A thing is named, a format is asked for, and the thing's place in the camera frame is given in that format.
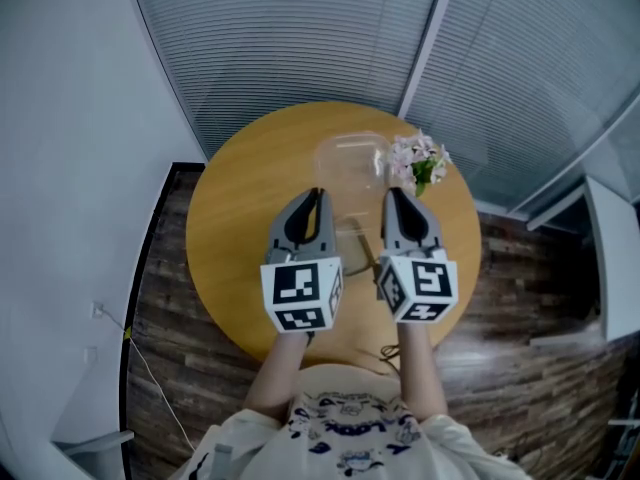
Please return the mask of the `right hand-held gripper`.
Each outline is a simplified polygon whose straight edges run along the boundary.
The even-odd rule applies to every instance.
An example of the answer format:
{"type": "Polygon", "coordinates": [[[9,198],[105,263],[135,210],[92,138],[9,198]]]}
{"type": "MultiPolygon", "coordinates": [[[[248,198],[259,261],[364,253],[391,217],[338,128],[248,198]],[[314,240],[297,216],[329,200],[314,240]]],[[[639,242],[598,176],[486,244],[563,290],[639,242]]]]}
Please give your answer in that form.
{"type": "Polygon", "coordinates": [[[438,219],[399,187],[387,191],[382,217],[381,237],[389,255],[380,259],[376,284],[393,321],[439,323],[456,306],[459,294],[457,264],[442,248],[438,219]]]}

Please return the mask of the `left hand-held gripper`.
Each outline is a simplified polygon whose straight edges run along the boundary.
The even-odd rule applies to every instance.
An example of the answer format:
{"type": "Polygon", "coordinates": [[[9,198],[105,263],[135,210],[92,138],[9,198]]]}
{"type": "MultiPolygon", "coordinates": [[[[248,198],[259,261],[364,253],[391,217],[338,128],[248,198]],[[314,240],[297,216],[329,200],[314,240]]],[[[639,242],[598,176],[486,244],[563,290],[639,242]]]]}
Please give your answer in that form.
{"type": "Polygon", "coordinates": [[[275,217],[260,275],[264,308],[279,333],[333,327],[344,290],[335,249],[333,206],[325,189],[304,191],[275,217]],[[298,255],[293,251],[300,246],[298,255]]]}

